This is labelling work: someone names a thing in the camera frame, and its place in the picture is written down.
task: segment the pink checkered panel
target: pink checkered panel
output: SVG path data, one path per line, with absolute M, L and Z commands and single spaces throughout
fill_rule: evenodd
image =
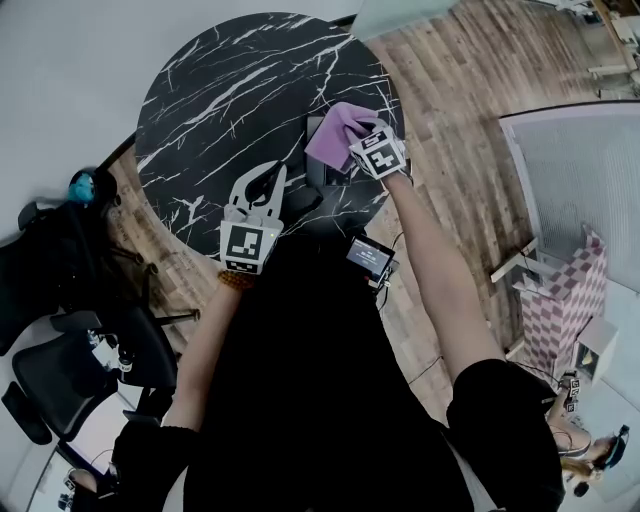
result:
M 520 291 L 526 364 L 551 373 L 556 379 L 569 369 L 576 338 L 594 316 L 604 315 L 607 250 L 602 239 L 587 230 L 587 246 L 562 266 L 544 287 L 543 294 Z M 548 376 L 539 375 L 548 382 Z

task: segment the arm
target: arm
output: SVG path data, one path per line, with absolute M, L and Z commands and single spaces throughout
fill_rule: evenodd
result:
M 223 283 L 216 289 L 180 360 L 176 393 L 165 426 L 200 430 L 213 372 L 241 298 L 242 292 Z
M 424 308 L 433 322 L 451 380 L 473 363 L 504 359 L 480 307 L 462 254 L 427 213 L 401 173 L 385 179 L 404 230 L 411 267 Z
M 552 424 L 560 420 L 564 414 L 564 403 L 569 396 L 569 390 L 566 388 L 560 389 L 558 397 L 553 402 L 551 409 L 549 409 L 549 416 L 547 416 L 547 423 Z

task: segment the black shirt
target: black shirt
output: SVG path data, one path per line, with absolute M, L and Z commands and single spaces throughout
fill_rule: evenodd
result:
M 243 299 L 199 434 L 123 431 L 128 503 L 162 510 L 188 465 L 187 512 L 473 510 L 444 433 L 499 507 L 558 509 L 560 461 L 524 370 L 465 370 L 445 429 L 406 383 L 368 287 L 340 266 L 321 279 L 301 267 L 273 264 Z

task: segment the round table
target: round table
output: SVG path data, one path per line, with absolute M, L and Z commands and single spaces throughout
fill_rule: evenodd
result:
M 305 179 L 307 117 L 340 101 L 377 111 L 404 138 L 389 75 L 336 25 L 262 13 L 203 32 L 169 59 L 140 112 L 136 158 L 149 203 L 180 240 L 218 259 L 234 182 L 282 160 L 288 168 L 282 237 L 361 231 L 386 197 L 379 182 L 355 171 L 350 186 L 316 191 Z M 320 206 L 309 211 L 318 194 Z

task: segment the beaded bracelet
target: beaded bracelet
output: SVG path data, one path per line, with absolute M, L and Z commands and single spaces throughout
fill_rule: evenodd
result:
M 253 288 L 256 277 L 251 274 L 243 274 L 242 272 L 231 272 L 230 270 L 221 270 L 218 273 L 218 281 L 226 284 L 234 290 L 244 291 Z

